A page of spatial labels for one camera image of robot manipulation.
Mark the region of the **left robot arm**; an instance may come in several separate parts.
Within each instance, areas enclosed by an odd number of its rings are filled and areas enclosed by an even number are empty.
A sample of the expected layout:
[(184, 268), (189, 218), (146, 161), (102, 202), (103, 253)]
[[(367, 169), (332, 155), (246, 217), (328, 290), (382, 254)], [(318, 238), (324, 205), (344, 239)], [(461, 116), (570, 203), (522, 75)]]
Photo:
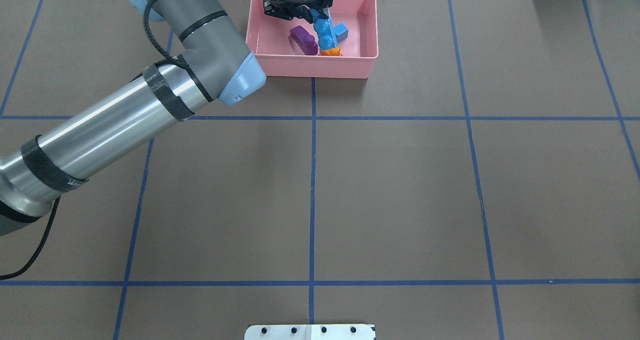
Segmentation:
[(218, 0), (128, 0), (165, 20), (185, 49), (163, 59), (97, 104), (1, 159), (1, 234), (35, 223), (55, 199), (157, 134), (218, 100), (231, 106), (266, 82), (258, 58)]

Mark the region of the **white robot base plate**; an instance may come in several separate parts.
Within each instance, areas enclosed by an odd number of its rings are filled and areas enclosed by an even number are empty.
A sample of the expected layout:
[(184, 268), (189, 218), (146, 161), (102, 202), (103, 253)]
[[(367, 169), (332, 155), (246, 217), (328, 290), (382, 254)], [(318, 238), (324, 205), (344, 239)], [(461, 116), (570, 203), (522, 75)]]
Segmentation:
[(245, 340), (375, 340), (369, 324), (284, 324), (249, 326)]

